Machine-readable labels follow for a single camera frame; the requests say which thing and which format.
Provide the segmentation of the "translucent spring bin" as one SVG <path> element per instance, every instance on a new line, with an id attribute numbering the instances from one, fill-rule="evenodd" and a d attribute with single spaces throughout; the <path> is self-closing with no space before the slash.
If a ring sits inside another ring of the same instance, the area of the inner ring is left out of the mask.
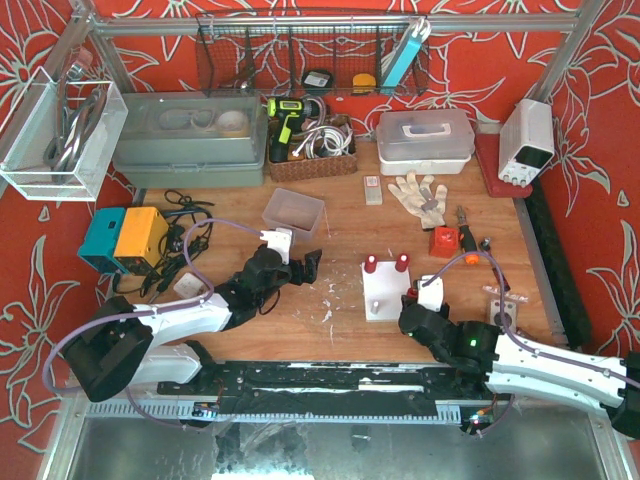
<path id="1" fill-rule="evenodd" d="M 323 200 L 276 188 L 262 213 L 262 219 L 271 229 L 291 230 L 295 242 L 308 242 L 314 237 L 324 210 Z"/>

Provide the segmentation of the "red square block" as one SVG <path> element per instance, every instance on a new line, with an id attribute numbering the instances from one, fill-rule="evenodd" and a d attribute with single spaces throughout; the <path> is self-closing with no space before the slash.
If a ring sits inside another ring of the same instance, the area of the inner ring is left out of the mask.
<path id="1" fill-rule="evenodd" d="M 446 226 L 435 227 L 429 239 L 429 255 L 450 259 L 459 250 L 458 230 Z"/>

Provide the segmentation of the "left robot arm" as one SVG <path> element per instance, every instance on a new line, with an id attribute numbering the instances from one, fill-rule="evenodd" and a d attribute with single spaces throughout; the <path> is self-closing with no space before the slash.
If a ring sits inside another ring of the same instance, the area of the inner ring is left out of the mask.
<path id="1" fill-rule="evenodd" d="M 163 304 L 133 305 L 123 296 L 110 299 L 103 317 L 94 317 L 62 341 L 60 352 L 89 400 L 102 402 L 135 383 L 143 359 L 164 344 L 201 333 L 237 328 L 280 295 L 280 288 L 312 284 L 317 279 L 320 249 L 302 260 L 285 262 L 264 245 L 243 269 L 205 294 Z"/>

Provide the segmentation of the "orange black screwdriver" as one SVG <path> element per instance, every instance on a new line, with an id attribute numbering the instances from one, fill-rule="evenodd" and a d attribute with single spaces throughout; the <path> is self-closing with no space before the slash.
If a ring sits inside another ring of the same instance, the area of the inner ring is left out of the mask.
<path id="1" fill-rule="evenodd" d="M 458 223 L 459 244 L 462 251 L 466 254 L 464 260 L 469 265 L 475 265 L 479 262 L 477 246 L 475 238 L 473 237 L 468 225 L 465 210 L 460 205 L 457 206 L 456 217 Z"/>

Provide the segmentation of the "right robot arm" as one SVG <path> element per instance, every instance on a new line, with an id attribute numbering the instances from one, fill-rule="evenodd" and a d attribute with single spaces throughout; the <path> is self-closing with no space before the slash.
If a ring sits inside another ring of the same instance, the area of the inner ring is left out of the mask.
<path id="1" fill-rule="evenodd" d="M 496 394 L 546 399 L 608 418 L 639 438 L 639 354 L 588 355 L 526 339 L 479 321 L 454 323 L 404 295 L 400 331 Z"/>

